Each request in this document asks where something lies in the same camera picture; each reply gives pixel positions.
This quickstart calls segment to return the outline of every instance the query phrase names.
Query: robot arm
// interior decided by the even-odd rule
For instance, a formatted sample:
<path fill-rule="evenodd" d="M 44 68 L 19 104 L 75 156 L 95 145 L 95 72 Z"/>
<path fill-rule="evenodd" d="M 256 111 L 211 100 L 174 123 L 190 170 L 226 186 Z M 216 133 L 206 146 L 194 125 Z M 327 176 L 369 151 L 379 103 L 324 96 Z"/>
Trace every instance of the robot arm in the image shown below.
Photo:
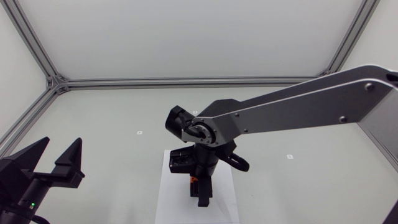
<path fill-rule="evenodd" d="M 192 147 L 177 149 L 190 155 L 189 161 L 172 151 L 170 170 L 189 173 L 198 179 L 210 177 L 217 159 L 247 171 L 249 164 L 233 154 L 233 139 L 240 134 L 309 128 L 362 120 L 390 91 L 397 91 L 398 73 L 364 66 L 317 78 L 246 101 L 218 100 L 197 117 L 176 106 L 167 118 L 166 128 Z M 207 195 L 199 206 L 207 206 Z"/>

